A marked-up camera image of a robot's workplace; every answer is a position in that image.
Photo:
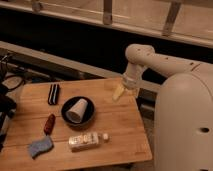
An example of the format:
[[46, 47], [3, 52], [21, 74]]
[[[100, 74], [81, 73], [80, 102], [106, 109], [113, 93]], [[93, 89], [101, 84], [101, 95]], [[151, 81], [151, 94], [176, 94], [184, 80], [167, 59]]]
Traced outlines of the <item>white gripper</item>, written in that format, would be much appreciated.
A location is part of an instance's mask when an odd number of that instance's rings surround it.
[[117, 101], [124, 93], [125, 88], [128, 90], [137, 89], [139, 87], [140, 78], [123, 75], [122, 84], [119, 84], [113, 93], [112, 99]]

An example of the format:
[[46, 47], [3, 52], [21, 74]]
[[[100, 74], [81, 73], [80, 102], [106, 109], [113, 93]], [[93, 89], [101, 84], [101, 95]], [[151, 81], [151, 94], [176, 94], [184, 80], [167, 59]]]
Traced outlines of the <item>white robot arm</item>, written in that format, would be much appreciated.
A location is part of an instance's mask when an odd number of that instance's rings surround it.
[[159, 54], [151, 45], [131, 44], [118, 100], [139, 87], [144, 67], [166, 78], [155, 102], [155, 171], [213, 171], [213, 64]]

